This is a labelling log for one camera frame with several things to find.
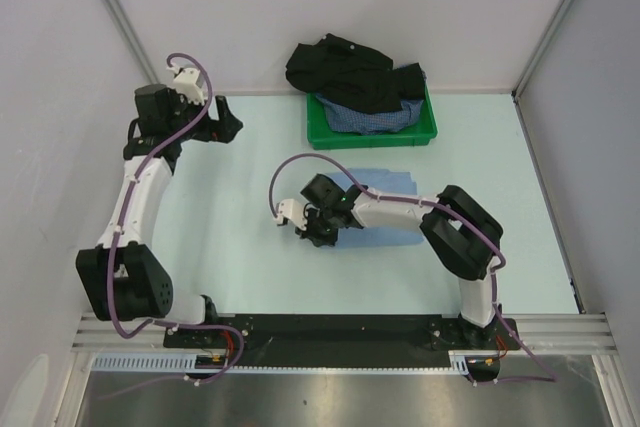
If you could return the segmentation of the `light blue long sleeve shirt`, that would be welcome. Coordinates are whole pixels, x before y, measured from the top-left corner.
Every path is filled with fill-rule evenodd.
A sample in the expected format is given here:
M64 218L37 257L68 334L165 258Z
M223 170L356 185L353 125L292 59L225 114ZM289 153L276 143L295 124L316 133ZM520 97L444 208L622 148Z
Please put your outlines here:
M350 173L363 185L389 194L416 195L417 184L410 172L388 169L352 169ZM418 245L424 241L420 232L411 232L394 227L366 229L341 229L335 244L336 249L403 247Z

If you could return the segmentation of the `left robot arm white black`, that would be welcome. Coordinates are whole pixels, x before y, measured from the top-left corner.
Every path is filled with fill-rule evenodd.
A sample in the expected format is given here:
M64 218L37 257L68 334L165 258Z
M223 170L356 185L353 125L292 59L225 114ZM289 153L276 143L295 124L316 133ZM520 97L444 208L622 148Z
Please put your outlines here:
M138 116L123 149L124 179L114 212L96 246L78 252L76 270L99 320L186 324L187 336L207 347L221 334L213 301L175 287L151 243L183 143L228 144L243 124L222 95L215 98L215 117L164 84L137 89L134 100Z

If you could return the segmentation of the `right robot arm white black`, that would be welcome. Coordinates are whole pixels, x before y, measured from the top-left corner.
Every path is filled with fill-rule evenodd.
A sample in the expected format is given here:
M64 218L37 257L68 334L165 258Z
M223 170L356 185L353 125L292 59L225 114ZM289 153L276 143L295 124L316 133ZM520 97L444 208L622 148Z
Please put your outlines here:
M316 247L335 246L342 229L389 227L420 233L442 265L459 282L463 340L484 348L497 336L497 281L506 265L501 225L466 191L447 186L434 198L387 193L355 183L348 190L318 174L302 189L306 200L278 204L277 222Z

